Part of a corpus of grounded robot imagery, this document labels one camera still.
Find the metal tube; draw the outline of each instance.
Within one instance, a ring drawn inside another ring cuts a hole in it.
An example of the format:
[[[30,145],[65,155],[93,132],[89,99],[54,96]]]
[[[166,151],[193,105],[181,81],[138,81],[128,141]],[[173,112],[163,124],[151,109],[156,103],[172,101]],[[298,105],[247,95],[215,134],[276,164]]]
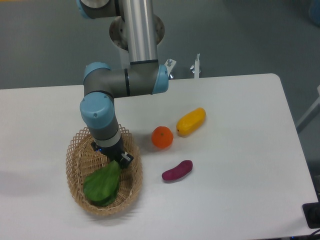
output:
[[[152,0],[122,0],[130,62],[157,60]]]

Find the blue joint cap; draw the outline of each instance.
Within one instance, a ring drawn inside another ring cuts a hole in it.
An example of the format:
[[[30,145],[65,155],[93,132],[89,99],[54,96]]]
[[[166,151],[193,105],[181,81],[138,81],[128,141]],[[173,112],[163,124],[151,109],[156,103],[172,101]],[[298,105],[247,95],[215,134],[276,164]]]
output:
[[[83,9],[82,5],[81,5],[81,0],[76,0],[76,5],[78,6],[79,12],[81,14],[82,17],[84,17],[85,19],[91,19],[85,12],[85,10]]]
[[[158,76],[151,94],[165,93],[169,88],[168,70],[165,65],[159,65]]]
[[[309,7],[309,17],[320,26],[320,0],[312,0]]]
[[[108,64],[106,64],[104,62],[99,62],[99,61],[90,63],[88,66],[85,67],[83,81],[85,81],[85,78],[88,76],[89,73],[91,73],[92,71],[94,71],[96,69],[111,70],[111,67]]]
[[[112,122],[115,107],[106,94],[92,92],[83,98],[80,103],[80,112],[88,128],[103,129]]]

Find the orange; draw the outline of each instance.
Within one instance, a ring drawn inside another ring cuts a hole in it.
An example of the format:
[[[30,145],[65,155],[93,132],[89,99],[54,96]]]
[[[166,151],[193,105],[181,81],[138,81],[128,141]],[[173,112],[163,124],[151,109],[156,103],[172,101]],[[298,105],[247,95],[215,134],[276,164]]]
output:
[[[152,132],[151,140],[156,147],[165,149],[172,144],[174,135],[166,126],[158,126]]]

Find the purple sweet potato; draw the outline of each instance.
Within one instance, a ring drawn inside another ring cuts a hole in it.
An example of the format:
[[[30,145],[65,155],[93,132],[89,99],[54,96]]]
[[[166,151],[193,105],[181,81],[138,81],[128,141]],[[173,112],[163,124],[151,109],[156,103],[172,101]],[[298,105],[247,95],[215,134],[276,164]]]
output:
[[[168,171],[162,173],[162,179],[165,181],[174,181],[182,178],[191,172],[193,163],[191,160],[184,160],[180,164]]]

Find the black cable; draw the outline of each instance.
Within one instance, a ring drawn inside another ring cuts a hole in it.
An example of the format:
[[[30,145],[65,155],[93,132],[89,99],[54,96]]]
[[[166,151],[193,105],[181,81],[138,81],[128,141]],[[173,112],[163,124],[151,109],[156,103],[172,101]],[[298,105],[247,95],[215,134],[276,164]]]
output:
[[[317,238],[314,238],[314,236],[320,232],[320,229],[318,229],[317,231],[314,231],[313,233],[311,233],[308,238],[306,240],[317,240],[320,238],[320,235],[317,236]]]

